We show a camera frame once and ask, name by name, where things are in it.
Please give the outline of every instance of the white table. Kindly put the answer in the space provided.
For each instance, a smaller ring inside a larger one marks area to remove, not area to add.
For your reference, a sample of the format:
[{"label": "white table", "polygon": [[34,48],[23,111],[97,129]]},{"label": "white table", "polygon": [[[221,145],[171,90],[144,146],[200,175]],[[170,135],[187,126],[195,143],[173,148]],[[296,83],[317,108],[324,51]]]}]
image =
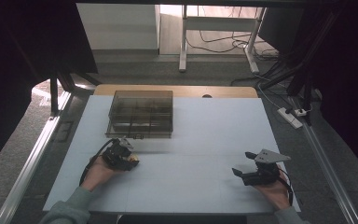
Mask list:
[{"label": "white table", "polygon": [[[91,96],[44,210],[65,201],[85,165],[108,140],[104,133],[113,96]],[[94,190],[89,210],[116,214],[271,213],[254,188],[231,168],[255,171],[244,152],[279,152],[257,98],[173,98],[171,139],[129,139],[140,163]],[[299,211],[296,198],[294,206]]]}]

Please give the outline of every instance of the gray sleeve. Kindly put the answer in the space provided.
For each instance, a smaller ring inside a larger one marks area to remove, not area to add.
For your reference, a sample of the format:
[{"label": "gray sleeve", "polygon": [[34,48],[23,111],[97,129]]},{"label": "gray sleeve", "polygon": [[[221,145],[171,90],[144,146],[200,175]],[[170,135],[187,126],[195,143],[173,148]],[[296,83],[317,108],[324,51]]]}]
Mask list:
[{"label": "gray sleeve", "polygon": [[308,221],[301,219],[294,207],[288,207],[275,212],[275,217],[280,224],[310,224]]},{"label": "gray sleeve", "polygon": [[87,223],[90,218],[91,192],[77,187],[66,202],[55,203],[39,224]]}]

